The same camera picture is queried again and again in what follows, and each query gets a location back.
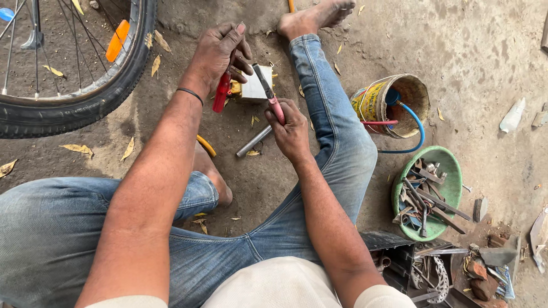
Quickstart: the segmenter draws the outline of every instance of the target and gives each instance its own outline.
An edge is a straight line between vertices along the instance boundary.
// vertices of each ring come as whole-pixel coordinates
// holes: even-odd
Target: bracelet
[[[204,106],[204,101],[198,96],[198,94],[194,93],[194,91],[189,90],[189,89],[187,89],[187,88],[177,88],[176,91],[185,91],[185,92],[188,92],[188,93],[190,93],[190,94],[196,96],[196,98],[199,99],[200,102],[202,103],[202,107]]]

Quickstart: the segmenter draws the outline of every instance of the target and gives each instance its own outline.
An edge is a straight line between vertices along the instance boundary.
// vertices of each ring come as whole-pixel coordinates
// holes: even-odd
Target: jeans
[[[355,223],[376,164],[376,147],[325,59],[319,38],[308,34],[292,40],[290,53],[320,144],[316,162]],[[42,179],[0,195],[0,300],[18,308],[72,307],[119,182]],[[212,182],[193,172],[174,220],[211,210],[218,199]],[[321,263],[306,231],[299,184],[270,217],[241,236],[215,237],[172,227],[169,252],[170,307],[199,307],[233,273],[265,259],[295,256]]]

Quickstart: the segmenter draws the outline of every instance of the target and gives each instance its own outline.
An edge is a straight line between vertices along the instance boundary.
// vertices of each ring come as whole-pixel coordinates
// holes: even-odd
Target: pink handle
[[[281,125],[286,124],[286,117],[283,115],[282,107],[279,105],[278,99],[274,96],[273,99],[269,99],[270,106],[274,110],[274,114],[278,118],[278,121]]]

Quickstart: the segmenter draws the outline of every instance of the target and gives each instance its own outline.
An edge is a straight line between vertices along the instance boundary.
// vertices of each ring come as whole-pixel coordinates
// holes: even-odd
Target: bicycle tire
[[[157,0],[139,2],[139,21],[131,50],[123,65],[105,84],[91,92],[51,100],[0,94],[0,139],[37,138],[67,133],[108,115],[131,94],[145,69],[154,36]]]

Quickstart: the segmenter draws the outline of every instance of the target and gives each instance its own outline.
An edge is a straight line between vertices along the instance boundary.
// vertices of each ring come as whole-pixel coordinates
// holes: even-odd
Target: red hose
[[[364,122],[361,121],[363,125],[391,125],[391,124],[398,124],[398,120],[391,120],[391,121],[381,121],[381,122]]]

